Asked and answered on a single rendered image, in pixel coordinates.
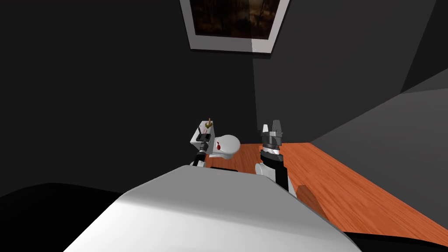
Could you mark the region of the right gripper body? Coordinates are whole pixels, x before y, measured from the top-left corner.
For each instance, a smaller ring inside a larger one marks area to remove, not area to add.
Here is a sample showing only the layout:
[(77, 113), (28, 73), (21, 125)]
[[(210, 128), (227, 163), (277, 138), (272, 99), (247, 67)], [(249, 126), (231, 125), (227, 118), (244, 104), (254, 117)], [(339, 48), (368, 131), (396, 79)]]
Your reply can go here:
[(279, 149), (279, 146), (282, 145), (282, 137), (283, 133), (281, 132), (262, 132), (262, 146), (268, 149)]

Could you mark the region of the white toilet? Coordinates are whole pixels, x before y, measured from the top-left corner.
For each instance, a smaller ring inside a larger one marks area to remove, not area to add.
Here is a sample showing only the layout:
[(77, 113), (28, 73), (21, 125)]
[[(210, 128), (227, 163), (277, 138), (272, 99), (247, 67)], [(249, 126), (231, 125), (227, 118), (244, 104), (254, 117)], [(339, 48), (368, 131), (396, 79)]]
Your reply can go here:
[(211, 134), (209, 148), (206, 152), (211, 158), (231, 159), (240, 149), (240, 141), (233, 135), (215, 136), (214, 122), (211, 119), (201, 121), (190, 140), (190, 143), (198, 149), (196, 138), (199, 133)]

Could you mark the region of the dark picture in white frame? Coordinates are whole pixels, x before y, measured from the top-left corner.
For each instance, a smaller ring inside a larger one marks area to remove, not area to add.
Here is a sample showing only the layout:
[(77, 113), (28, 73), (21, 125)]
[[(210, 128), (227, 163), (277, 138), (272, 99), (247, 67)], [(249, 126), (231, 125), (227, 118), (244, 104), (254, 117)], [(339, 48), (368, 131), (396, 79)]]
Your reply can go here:
[(179, 0), (192, 50), (271, 54), (291, 0)]

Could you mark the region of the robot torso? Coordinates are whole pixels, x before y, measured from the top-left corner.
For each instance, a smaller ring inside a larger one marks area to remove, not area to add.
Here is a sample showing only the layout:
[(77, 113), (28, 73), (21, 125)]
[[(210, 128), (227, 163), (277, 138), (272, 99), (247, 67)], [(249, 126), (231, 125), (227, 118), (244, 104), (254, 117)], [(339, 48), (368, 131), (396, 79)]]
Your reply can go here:
[(120, 196), (64, 252), (361, 252), (263, 175), (182, 166)]

